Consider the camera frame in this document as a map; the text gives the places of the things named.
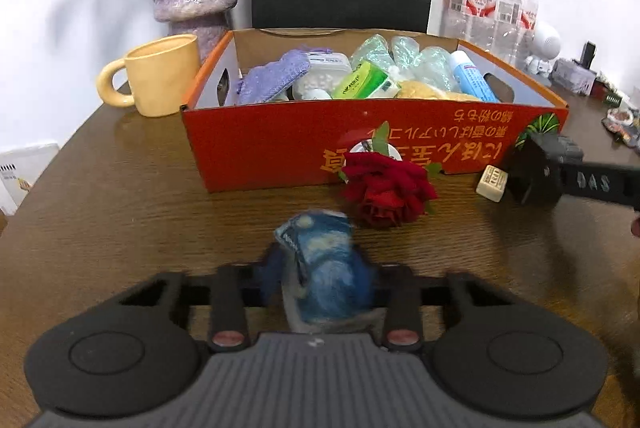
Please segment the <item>person's right hand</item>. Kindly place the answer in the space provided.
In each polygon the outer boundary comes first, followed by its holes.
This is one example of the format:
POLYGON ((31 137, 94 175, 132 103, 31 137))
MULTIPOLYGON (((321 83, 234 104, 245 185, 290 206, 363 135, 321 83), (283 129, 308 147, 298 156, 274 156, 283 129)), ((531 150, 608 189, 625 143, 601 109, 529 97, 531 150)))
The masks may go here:
POLYGON ((640 217, 637 217, 636 219, 634 219, 634 221, 631 224, 631 233, 635 236, 635 237, 640 237, 640 217))

